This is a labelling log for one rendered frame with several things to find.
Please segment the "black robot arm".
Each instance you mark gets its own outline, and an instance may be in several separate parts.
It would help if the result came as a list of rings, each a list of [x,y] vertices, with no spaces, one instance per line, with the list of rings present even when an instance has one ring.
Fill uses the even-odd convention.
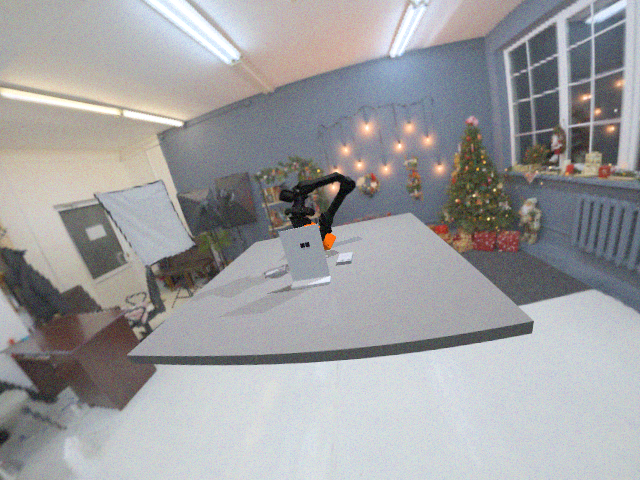
[[[312,192],[317,187],[323,187],[335,182],[339,182],[340,189],[331,203],[330,207],[325,213],[321,213],[319,216],[319,225],[320,225],[320,234],[322,241],[324,241],[326,234],[330,234],[332,232],[331,225],[333,223],[333,218],[344,198],[350,192],[356,188],[355,182],[349,176],[344,176],[338,172],[334,172],[332,174],[320,177],[315,180],[303,180],[298,182],[298,184],[293,187],[291,190],[283,188],[279,194],[279,200],[285,202],[303,202],[305,204],[305,199],[309,197],[307,194]],[[299,191],[297,191],[299,189]],[[299,207],[299,213],[304,213],[305,215],[313,216],[315,214],[314,209],[310,207]]]

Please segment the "grey panel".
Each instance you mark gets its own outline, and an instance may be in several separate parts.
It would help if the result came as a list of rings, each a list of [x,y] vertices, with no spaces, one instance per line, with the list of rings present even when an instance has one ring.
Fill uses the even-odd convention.
[[[331,283],[318,224],[278,232],[290,274],[291,289]]]

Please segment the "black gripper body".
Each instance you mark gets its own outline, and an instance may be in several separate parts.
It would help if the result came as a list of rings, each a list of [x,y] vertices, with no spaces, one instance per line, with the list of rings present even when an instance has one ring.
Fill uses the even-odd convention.
[[[304,213],[302,213],[302,211],[301,211],[301,213],[299,213],[298,209],[299,209],[300,205],[301,205],[301,207],[306,207],[303,202],[295,202],[294,205],[292,205],[292,207],[286,208],[284,210],[284,214],[288,216],[289,213],[291,213],[292,214],[291,217],[292,216],[301,216],[302,218],[300,219],[300,221],[307,221],[308,223],[306,223],[305,225],[311,224],[311,220],[308,217],[304,217],[306,215]]]

